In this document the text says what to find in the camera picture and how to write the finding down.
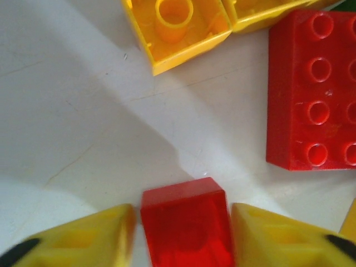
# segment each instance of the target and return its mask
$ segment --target white table surface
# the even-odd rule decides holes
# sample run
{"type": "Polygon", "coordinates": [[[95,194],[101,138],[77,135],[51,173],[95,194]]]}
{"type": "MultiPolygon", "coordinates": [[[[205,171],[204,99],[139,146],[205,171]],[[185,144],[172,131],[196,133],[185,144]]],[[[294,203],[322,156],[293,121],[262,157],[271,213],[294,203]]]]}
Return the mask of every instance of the white table surface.
{"type": "MultiPolygon", "coordinates": [[[[355,171],[267,164],[267,84],[267,30],[152,77],[118,1],[0,1],[0,252],[205,176],[230,204],[338,231],[355,171]]],[[[133,256],[149,265],[140,225],[133,256]]]]}

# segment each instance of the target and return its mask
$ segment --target plastic block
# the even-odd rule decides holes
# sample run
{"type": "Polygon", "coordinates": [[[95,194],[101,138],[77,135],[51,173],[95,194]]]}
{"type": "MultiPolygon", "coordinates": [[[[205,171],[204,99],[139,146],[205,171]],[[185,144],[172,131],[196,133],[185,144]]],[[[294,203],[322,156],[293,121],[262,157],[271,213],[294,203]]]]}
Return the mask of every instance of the plastic block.
{"type": "Polygon", "coordinates": [[[123,204],[30,236],[1,267],[128,267],[136,219],[123,204]]]}
{"type": "Polygon", "coordinates": [[[340,234],[356,242],[356,199],[354,199],[353,203],[351,204],[344,224],[341,227],[340,234]]]}
{"type": "Polygon", "coordinates": [[[234,32],[269,27],[296,8],[324,8],[339,0],[222,0],[234,32]]]}
{"type": "Polygon", "coordinates": [[[141,217],[153,267],[234,266],[225,191],[212,178],[145,191],[141,217]]]}
{"type": "Polygon", "coordinates": [[[356,169],[356,13],[298,10],[271,28],[266,160],[356,169]]]}
{"type": "Polygon", "coordinates": [[[218,45],[230,33],[220,0],[122,0],[158,75],[218,45]]]}
{"type": "Polygon", "coordinates": [[[355,267],[356,246],[341,235],[247,204],[233,204],[238,267],[355,267]]]}
{"type": "Polygon", "coordinates": [[[346,11],[346,12],[356,12],[356,1],[355,0],[346,0],[340,5],[334,7],[333,11],[346,11]]]}

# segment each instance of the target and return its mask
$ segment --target yellow toy brick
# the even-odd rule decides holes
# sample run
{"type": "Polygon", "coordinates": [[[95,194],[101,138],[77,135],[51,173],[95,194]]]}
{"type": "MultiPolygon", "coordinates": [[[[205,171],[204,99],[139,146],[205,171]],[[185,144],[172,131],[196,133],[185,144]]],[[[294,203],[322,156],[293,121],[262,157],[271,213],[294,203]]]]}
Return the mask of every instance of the yellow toy brick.
{"type": "Polygon", "coordinates": [[[127,267],[136,218],[123,204],[30,236],[0,257],[1,267],[127,267]]]}
{"type": "Polygon", "coordinates": [[[341,235],[247,204],[233,204],[238,267],[355,267],[356,246],[341,235]]]}
{"type": "Polygon", "coordinates": [[[351,204],[346,219],[341,227],[340,234],[356,242],[356,199],[351,204]]]}
{"type": "Polygon", "coordinates": [[[222,0],[233,32],[272,26],[296,8],[324,8],[339,0],[222,0]]]}
{"type": "Polygon", "coordinates": [[[158,75],[204,53],[231,33],[220,0],[121,0],[158,75]]]}

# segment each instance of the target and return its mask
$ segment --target red 2x4 brick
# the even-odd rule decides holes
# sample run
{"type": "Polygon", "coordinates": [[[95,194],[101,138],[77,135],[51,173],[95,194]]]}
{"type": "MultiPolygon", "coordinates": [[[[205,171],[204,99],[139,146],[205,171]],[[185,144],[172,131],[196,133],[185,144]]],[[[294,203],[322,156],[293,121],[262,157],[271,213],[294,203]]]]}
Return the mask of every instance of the red 2x4 brick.
{"type": "Polygon", "coordinates": [[[271,28],[266,160],[356,169],[356,13],[297,10],[271,28]]]}

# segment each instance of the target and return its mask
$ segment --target red toy brick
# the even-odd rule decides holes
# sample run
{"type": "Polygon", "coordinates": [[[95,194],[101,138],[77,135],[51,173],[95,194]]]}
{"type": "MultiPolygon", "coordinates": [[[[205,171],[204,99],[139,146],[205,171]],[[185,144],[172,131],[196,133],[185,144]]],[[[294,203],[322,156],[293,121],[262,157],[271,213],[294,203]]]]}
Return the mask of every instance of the red toy brick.
{"type": "Polygon", "coordinates": [[[153,267],[232,267],[225,191],[210,177],[143,193],[142,224],[153,267]]]}
{"type": "Polygon", "coordinates": [[[271,28],[266,160],[356,169],[356,13],[297,10],[271,28]]]}

